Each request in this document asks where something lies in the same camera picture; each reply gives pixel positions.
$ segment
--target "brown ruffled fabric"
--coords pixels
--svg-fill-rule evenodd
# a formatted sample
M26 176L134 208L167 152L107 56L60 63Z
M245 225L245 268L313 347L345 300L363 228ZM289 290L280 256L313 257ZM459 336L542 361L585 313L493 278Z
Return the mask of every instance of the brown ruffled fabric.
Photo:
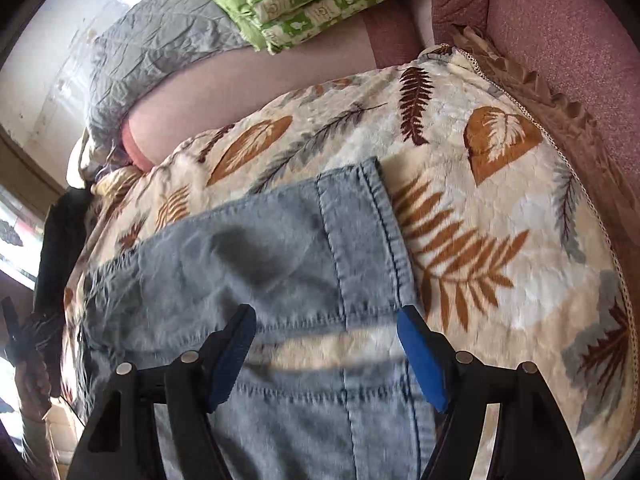
M630 335L638 341L640 327L640 203L616 161L604 147L596 121L581 103L552 93L537 72L501 56L481 32L449 27L456 47L472 54L480 69L496 85L516 98L552 136L574 167L609 233L629 291L633 319ZM638 359L638 347L632 346ZM634 434L640 429L638 368L636 367Z

